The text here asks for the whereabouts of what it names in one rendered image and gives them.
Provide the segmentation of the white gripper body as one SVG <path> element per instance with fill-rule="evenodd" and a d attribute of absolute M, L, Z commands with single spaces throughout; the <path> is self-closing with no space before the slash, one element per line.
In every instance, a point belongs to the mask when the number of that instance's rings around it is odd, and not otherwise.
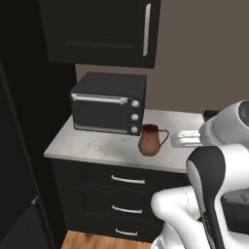
<path fill-rule="evenodd" d="M 197 130 L 182 130 L 171 135 L 170 143 L 174 148 L 197 147 L 201 145 L 199 137 Z"/>

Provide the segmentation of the brown pitcher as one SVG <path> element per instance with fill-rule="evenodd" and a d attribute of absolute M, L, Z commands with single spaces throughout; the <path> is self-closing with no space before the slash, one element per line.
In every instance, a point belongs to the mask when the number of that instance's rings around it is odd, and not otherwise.
<path fill-rule="evenodd" d="M 165 132 L 165 138 L 160 141 L 160 133 Z M 138 149 L 145 157 L 155 156 L 160 147 L 165 143 L 169 137 L 167 129 L 159 129 L 156 124 L 143 124 L 141 126 L 141 137 L 138 142 Z"/>

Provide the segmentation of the black toaster oven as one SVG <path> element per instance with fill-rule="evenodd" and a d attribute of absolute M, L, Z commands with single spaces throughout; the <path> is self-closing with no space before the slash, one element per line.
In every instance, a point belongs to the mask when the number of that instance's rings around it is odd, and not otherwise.
<path fill-rule="evenodd" d="M 140 135 L 140 126 L 143 123 L 146 75 L 132 75 L 120 73 L 87 72 L 79 83 L 70 90 L 71 110 L 75 129 L 108 133 Z M 74 101 L 72 93 L 121 96 L 127 97 L 124 105 Z M 139 107 L 132 107 L 133 100 L 139 101 Z M 137 114 L 139 120 L 133 121 L 132 114 Z M 138 133 L 131 132 L 136 126 Z"/>

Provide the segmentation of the black drawer front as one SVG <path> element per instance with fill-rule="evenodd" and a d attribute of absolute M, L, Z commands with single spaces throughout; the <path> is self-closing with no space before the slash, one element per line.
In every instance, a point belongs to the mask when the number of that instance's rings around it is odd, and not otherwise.
<path fill-rule="evenodd" d="M 190 181 L 184 173 L 59 159 L 52 159 L 52 165 L 56 181 L 59 184 L 74 187 L 100 185 L 153 192 L 190 185 Z M 146 184 L 114 181 L 111 179 L 111 175 L 126 179 L 144 179 Z"/>
<path fill-rule="evenodd" d="M 130 240 L 152 242 L 162 231 L 163 221 L 158 218 L 143 219 L 131 216 L 88 212 L 84 214 L 66 214 L 66 228 L 99 235 L 112 236 Z M 138 231 L 137 236 L 127 236 L 115 232 Z"/>
<path fill-rule="evenodd" d="M 151 195 L 145 192 L 133 192 L 122 189 L 96 188 L 87 186 L 76 188 L 62 187 L 59 190 L 61 202 L 69 212 L 98 212 L 120 215 L 134 215 L 151 219 L 154 214 L 151 209 Z M 142 214 L 130 214 L 112 209 L 112 205 L 127 209 L 142 209 Z"/>

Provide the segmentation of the black fridge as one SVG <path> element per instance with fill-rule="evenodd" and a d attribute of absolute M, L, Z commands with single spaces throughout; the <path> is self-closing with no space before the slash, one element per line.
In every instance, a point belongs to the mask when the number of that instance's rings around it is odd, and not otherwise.
<path fill-rule="evenodd" d="M 40 200 L 52 249 L 67 233 L 44 152 L 71 114 L 75 66 L 50 62 L 39 0 L 0 0 L 0 71 L 10 96 L 22 148 Z"/>

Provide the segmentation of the black wall cupboard door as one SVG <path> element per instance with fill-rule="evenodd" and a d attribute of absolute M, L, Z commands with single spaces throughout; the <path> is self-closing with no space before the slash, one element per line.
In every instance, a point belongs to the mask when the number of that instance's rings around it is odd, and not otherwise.
<path fill-rule="evenodd" d="M 39 0 L 51 62 L 153 68 L 160 0 Z M 149 48 L 144 18 L 151 7 Z"/>

